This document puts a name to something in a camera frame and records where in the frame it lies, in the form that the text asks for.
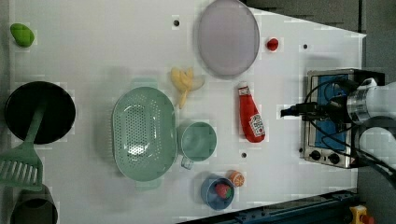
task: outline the red ball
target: red ball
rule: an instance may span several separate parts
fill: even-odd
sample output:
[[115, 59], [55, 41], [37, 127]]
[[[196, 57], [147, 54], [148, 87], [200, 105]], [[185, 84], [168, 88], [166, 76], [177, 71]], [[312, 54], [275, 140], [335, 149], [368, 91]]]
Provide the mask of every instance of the red ball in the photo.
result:
[[267, 48], [271, 51], [277, 50], [277, 47], [279, 46], [279, 41], [277, 39], [272, 38], [267, 42]]

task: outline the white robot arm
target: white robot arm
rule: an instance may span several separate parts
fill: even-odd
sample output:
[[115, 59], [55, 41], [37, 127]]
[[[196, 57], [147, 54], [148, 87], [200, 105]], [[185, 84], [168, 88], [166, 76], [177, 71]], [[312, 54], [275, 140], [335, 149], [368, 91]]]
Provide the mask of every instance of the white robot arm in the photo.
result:
[[[348, 96], [346, 107], [352, 121], [359, 125], [375, 117], [396, 119], [396, 82], [380, 87], [368, 78]], [[362, 133], [359, 143], [361, 150], [396, 169], [396, 139], [389, 130], [370, 128]]]

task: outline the banana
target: banana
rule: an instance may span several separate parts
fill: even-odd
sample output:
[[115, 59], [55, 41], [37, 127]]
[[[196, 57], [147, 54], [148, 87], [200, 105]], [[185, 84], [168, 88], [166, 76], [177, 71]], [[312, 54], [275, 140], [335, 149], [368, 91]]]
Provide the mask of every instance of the banana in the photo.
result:
[[172, 68], [171, 79], [172, 79], [172, 82], [173, 82], [174, 86], [179, 91], [185, 91], [186, 90], [187, 87], [183, 83], [181, 83], [181, 80], [180, 80], [180, 70], [178, 70], [175, 67]]
[[[204, 86], [205, 78], [204, 78], [204, 76], [194, 76], [192, 68], [190, 68], [189, 70], [190, 70], [191, 75], [193, 76], [191, 90], [196, 91], [196, 90], [200, 89], [202, 86]], [[187, 89], [188, 80], [186, 79], [186, 76], [187, 75], [183, 71], [179, 70], [178, 68], [176, 68], [176, 67], [172, 68], [172, 71], [171, 71], [172, 83], [181, 92], [183, 92]]]
[[196, 91], [205, 84], [204, 77], [195, 77], [192, 68], [189, 68], [186, 74], [184, 71], [173, 67], [171, 70], [171, 80], [174, 86], [181, 92], [181, 97], [178, 103], [180, 109], [186, 103], [189, 92]]

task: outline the ketchup label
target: ketchup label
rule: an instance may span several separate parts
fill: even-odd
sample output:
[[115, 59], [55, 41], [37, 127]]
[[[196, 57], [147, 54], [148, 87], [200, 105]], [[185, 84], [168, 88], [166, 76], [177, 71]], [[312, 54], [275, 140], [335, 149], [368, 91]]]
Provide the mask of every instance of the ketchup label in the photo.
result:
[[260, 117], [260, 114], [253, 115], [250, 118], [249, 124], [254, 136], [258, 137], [265, 134], [264, 125], [262, 124], [262, 117]]
[[239, 89], [239, 95], [250, 95], [250, 90], [248, 87], [244, 87]]

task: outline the bottle cap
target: bottle cap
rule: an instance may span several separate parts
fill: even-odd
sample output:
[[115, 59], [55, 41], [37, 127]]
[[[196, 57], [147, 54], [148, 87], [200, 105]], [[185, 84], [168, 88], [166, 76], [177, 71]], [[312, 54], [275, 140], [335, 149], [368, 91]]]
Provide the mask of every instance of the bottle cap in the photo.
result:
[[238, 89], [245, 88], [248, 85], [246, 81], [241, 81], [238, 84]]

